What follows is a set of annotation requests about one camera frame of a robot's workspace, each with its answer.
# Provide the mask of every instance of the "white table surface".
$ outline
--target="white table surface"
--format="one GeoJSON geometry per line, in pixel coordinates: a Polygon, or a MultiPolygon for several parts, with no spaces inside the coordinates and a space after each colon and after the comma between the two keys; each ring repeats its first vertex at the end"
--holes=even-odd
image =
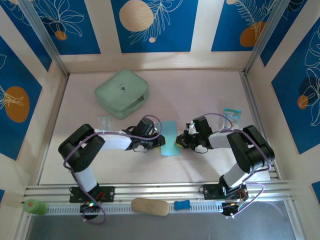
{"type": "MultiPolygon", "coordinates": [[[[98,128],[98,116],[108,114],[97,102],[94,90],[114,72],[71,74],[66,86],[57,122],[45,159],[41,185],[74,184],[63,168],[59,145],[82,124],[98,128]]],[[[177,122],[178,134],[186,123],[205,113],[223,114],[224,108],[241,110],[240,127],[253,124],[249,105],[237,71],[149,70],[137,71],[149,83],[150,97],[137,111],[123,120],[111,118],[111,130],[136,125],[147,114],[162,121],[177,122]]],[[[209,116],[212,131],[223,120],[209,116]]],[[[162,156],[161,150],[148,153],[101,150],[91,166],[96,179],[107,183],[184,183],[218,181],[236,162],[231,149],[209,150],[206,154],[181,149],[179,156],[162,156]]],[[[270,180],[268,172],[252,177],[253,181],[270,180]]]]}

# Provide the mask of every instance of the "beige circle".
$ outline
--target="beige circle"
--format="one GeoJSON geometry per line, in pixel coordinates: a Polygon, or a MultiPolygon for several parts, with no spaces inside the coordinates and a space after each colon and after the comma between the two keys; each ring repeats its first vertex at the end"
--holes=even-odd
{"type": "Polygon", "coordinates": [[[17,0],[8,0],[9,2],[11,2],[11,3],[13,3],[13,4],[15,4],[15,5],[18,5],[18,2],[17,2],[17,0]]]}
{"type": "Polygon", "coordinates": [[[153,44],[155,41],[156,41],[156,39],[155,39],[154,37],[150,37],[150,38],[149,38],[149,42],[150,42],[150,43],[153,44]]]}
{"type": "Polygon", "coordinates": [[[231,4],[235,4],[237,2],[237,0],[226,0],[226,3],[231,5],[231,4]]]}
{"type": "Polygon", "coordinates": [[[146,30],[154,22],[151,8],[141,0],[126,2],[119,12],[120,22],[131,32],[146,30]]]}

